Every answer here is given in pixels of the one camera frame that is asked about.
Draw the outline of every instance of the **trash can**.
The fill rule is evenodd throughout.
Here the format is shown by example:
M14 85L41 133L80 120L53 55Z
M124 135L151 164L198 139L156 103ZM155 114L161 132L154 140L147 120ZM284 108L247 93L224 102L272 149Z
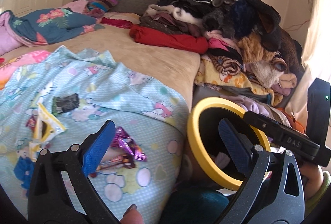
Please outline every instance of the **trash can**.
M244 122L245 110L237 104L222 98L209 97L201 100L192 110L187 123L187 137L192 153L203 171L220 186L238 190L244 175L239 173L234 163L220 170L210 157L223 152L229 156L218 133L221 119L228 118L239 133L245 134L253 144L262 145L270 151L266 135Z

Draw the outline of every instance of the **red folded garment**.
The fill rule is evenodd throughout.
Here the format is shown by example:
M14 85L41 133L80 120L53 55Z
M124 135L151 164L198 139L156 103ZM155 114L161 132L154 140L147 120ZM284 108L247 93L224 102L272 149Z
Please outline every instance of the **red folded garment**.
M133 26L133 23L128 20L115 20L115 19L108 19L106 17L102 18L101 23L105 25L117 26L119 28L124 28L124 29L130 29Z
M208 42L205 37L168 35L158 30L139 25L131 27L130 36L134 38L135 42L145 45L169 47L200 54L205 53L208 49Z

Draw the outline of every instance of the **yellow trash can rim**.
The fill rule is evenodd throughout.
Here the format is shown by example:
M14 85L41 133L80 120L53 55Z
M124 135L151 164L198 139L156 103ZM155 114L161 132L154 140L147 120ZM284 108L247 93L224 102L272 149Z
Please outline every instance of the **yellow trash can rim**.
M231 176L224 173L221 169L217 167L217 165L212 161L208 152L206 151L199 131L199 117L200 114L212 107L219 107L230 110L240 116L241 118L244 117L245 110L240 107L239 105L223 99L219 97L209 97L201 100L196 104L193 108L187 122L187 137L188 142L190 144L191 150L195 159L197 160L200 167L203 171L217 184L225 187L226 189L231 189L237 191L242 183L242 181L232 178ZM255 132L260 144L267 150L271 151L270 144L268 138L264 134L264 132L260 131L259 129L250 125L250 127ZM267 172L264 176L266 179L269 175Z

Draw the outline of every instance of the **human hand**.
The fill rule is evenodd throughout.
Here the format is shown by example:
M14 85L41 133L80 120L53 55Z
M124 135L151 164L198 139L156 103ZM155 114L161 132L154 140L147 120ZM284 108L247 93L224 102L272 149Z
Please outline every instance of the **human hand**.
M137 211L136 205L131 205L123 215L121 224L144 224L143 217Z
M308 182L303 192L305 195L305 200L309 200L321 188L324 181L324 176L320 166L310 162L303 162L302 165L300 164L301 163L299 162L298 166L300 174L307 177L308 179Z

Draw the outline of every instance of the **navy blue fur garment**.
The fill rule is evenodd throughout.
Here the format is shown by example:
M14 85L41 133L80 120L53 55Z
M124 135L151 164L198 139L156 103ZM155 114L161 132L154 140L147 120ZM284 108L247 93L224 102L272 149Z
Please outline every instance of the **navy blue fur garment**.
M181 189L170 196L158 224L213 224L228 204L212 189Z
M236 1L232 6L230 14L235 30L235 37L238 39L248 36L258 21L255 8L245 0Z

